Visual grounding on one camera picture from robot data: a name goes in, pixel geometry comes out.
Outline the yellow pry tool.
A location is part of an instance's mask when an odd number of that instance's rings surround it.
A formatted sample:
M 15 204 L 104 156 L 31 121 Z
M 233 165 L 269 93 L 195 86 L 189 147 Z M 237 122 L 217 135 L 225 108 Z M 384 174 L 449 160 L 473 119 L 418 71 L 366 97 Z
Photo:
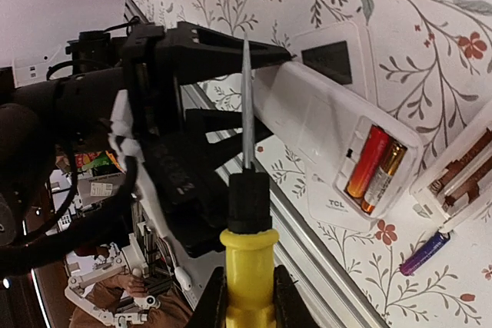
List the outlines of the yellow pry tool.
M 275 327 L 274 245 L 269 180 L 254 166 L 255 129 L 251 53 L 244 38 L 241 73 L 242 170 L 229 177 L 226 247 L 226 327 Z

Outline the white remote with display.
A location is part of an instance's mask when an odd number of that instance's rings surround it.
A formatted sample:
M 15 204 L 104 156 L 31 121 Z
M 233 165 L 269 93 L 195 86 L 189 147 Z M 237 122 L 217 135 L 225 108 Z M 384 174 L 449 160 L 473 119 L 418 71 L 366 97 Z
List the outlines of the white remote with display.
M 295 59 L 372 104 L 378 104 L 371 37 L 368 28 L 337 22 L 295 35 Z

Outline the black-faced white remote control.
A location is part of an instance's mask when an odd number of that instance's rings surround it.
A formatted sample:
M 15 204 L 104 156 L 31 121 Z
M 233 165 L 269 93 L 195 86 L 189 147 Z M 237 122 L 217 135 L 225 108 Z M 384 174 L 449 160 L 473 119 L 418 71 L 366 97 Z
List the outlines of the black-faced white remote control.
M 369 231 L 410 186 L 423 156 L 419 135 L 402 122 L 296 61 L 257 70 L 257 117 L 304 163 L 307 209 L 317 221 Z M 372 126 L 407 151 L 372 214 L 346 191 Z

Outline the slim white remote control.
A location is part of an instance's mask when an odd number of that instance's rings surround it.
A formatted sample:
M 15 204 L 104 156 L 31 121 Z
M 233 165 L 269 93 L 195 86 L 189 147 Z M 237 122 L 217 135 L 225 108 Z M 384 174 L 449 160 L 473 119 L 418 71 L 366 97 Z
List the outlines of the slim white remote control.
M 442 234 L 491 210 L 491 103 L 411 185 Z

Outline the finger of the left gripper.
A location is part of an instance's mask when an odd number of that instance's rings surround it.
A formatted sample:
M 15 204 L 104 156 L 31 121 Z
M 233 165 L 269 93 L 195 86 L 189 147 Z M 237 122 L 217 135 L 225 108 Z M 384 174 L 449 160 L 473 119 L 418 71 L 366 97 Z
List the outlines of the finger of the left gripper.
M 244 41 L 189 22 L 176 28 L 176 77 L 180 85 L 208 81 L 242 71 Z M 253 69 L 281 65 L 292 59 L 281 46 L 251 41 Z
M 193 108 L 185 112 L 185 134 L 191 152 L 210 169 L 217 169 L 242 152 L 242 133 L 210 143 L 207 133 L 232 131 L 242 126 L 241 112 Z

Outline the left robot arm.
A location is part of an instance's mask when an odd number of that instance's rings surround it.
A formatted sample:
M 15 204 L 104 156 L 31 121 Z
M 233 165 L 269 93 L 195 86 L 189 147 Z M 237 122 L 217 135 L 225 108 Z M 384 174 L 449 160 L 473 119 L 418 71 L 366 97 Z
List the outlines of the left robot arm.
M 139 203 L 160 238 L 191 257 L 220 251 L 220 233 L 270 230 L 269 180 L 254 169 L 254 146 L 269 137 L 234 111 L 185 109 L 185 85 L 289 61 L 277 45 L 179 22 L 136 25 L 120 65 L 16 88 L 1 96 L 1 275 L 22 275 L 106 235 Z M 22 221 L 63 151 L 113 150 L 125 169 L 107 204 L 55 235 Z

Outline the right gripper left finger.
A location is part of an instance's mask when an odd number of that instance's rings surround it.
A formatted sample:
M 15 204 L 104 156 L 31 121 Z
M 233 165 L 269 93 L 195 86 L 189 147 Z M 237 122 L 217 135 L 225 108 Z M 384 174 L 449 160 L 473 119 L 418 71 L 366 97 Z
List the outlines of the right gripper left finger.
M 216 267 L 191 318 L 190 328 L 225 328 L 228 289 L 224 267 Z

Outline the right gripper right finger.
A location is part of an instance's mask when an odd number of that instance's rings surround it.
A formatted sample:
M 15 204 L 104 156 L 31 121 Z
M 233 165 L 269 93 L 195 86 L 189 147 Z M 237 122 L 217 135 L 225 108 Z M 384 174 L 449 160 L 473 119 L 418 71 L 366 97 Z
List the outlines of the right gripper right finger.
M 319 327 L 284 265 L 274 268 L 274 308 L 276 327 Z

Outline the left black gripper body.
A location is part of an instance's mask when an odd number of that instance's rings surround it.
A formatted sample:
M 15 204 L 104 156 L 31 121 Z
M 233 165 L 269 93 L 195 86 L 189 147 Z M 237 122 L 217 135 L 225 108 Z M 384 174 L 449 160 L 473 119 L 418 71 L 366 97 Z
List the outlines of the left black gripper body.
M 168 31 L 155 23 L 139 24 L 129 33 L 121 61 L 136 138 L 185 132 L 178 62 L 172 52 L 198 41 L 198 26 L 190 22 L 179 22 Z

